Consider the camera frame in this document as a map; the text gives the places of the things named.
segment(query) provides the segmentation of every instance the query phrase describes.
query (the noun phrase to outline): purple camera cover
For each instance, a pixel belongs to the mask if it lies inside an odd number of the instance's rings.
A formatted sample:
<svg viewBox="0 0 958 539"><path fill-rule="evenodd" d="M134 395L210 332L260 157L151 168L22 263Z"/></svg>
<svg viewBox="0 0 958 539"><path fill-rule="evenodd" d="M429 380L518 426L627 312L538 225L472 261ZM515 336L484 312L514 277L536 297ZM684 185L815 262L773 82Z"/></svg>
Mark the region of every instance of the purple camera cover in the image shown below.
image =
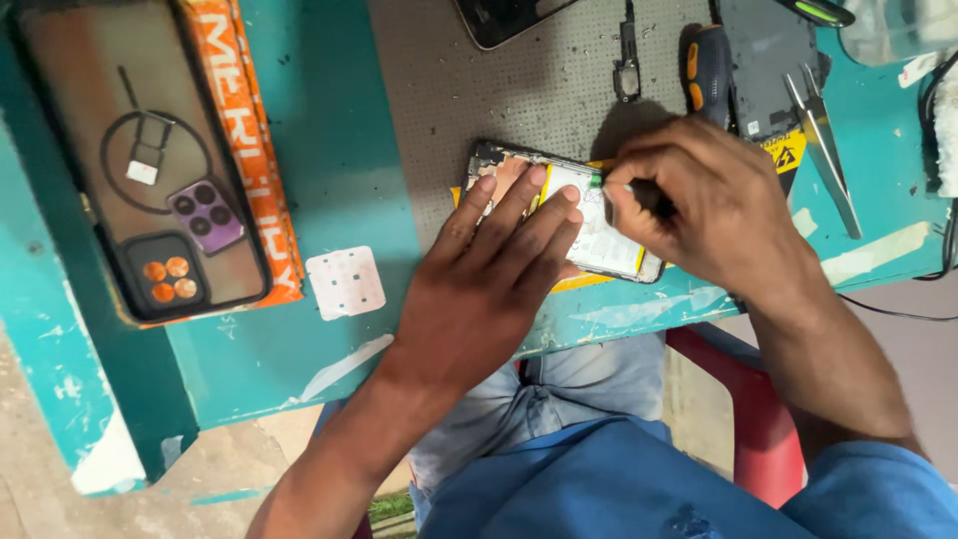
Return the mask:
<svg viewBox="0 0 958 539"><path fill-rule="evenodd" d="M242 223L207 178L170 195L167 206L207 255L229 246L243 235Z"/></svg>

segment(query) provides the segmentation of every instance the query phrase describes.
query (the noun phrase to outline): warning sticker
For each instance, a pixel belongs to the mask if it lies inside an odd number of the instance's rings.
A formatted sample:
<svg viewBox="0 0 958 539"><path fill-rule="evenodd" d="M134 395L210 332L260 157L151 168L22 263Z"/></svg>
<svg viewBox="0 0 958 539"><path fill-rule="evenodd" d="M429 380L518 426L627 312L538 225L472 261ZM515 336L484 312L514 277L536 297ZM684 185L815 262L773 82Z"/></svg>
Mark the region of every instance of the warning sticker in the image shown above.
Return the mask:
<svg viewBox="0 0 958 539"><path fill-rule="evenodd" d="M775 159L775 168L779 174L797 169L805 153L805 134L801 129L775 136L762 142L762 148Z"/></svg>

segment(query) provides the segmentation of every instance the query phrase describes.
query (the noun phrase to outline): gray work mat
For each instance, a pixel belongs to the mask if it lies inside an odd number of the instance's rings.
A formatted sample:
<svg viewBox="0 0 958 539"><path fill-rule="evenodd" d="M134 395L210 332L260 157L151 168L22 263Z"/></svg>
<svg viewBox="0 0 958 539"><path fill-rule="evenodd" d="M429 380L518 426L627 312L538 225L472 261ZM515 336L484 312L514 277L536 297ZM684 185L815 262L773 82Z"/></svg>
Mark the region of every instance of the gray work mat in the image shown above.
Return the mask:
<svg viewBox="0 0 958 539"><path fill-rule="evenodd" d="M617 103L625 0L581 0L531 31L484 52L452 0L370 0L370 15L402 169L423 251L452 209L468 151L480 138L577 160L614 156L631 132L684 114L678 40L710 22L707 0L635 3L642 94ZM643 30L654 30L642 37Z"/></svg>

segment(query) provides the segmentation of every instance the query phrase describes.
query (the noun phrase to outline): hand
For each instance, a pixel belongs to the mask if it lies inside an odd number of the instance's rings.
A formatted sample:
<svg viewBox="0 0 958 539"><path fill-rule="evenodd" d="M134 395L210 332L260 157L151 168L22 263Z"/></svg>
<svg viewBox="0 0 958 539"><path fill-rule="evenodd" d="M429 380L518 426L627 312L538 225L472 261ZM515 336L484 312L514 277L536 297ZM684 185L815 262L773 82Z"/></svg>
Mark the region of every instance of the hand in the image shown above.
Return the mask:
<svg viewBox="0 0 958 539"><path fill-rule="evenodd" d="M824 280L758 146L687 116L627 142L619 157L604 185L613 225L656 256L762 306ZM663 220L641 207L626 188L634 178L658 184L677 213Z"/></svg>
<svg viewBox="0 0 958 539"><path fill-rule="evenodd" d="M478 230L496 182L476 182L413 275L396 340L376 374L452 406L509 360L546 294L579 272L565 259L582 226L575 187L516 227L545 181L542 167L527 170Z"/></svg>

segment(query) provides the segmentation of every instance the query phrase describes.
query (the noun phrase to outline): workbench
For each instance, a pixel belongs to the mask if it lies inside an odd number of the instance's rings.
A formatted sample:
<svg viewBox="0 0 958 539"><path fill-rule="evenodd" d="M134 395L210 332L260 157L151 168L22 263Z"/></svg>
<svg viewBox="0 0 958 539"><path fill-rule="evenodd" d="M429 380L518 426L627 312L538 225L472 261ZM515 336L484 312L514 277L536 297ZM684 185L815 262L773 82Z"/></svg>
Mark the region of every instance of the workbench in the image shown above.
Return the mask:
<svg viewBox="0 0 958 539"><path fill-rule="evenodd" d="M303 258L369 246L386 303L324 321L306 284L307 297L291 304L125 326L35 96L11 77L0 90L0 315L84 494L149 484L200 430L348 396L378 358L355 352L395 333L421 245L432 240L417 235L366 3L241 3ZM472 47L465 29L456 31L456 47ZM834 31L818 39L834 59L824 95L865 237L845 234L810 159L790 195L800 229L839 290L940 270L948 204L927 191L918 86L899 88L900 64L851 62ZM5 40L0 70L13 73L15 64ZM722 289L669 268L653 285L612 281L551 294L515 356L739 313ZM335 364L321 390L301 399Z"/></svg>

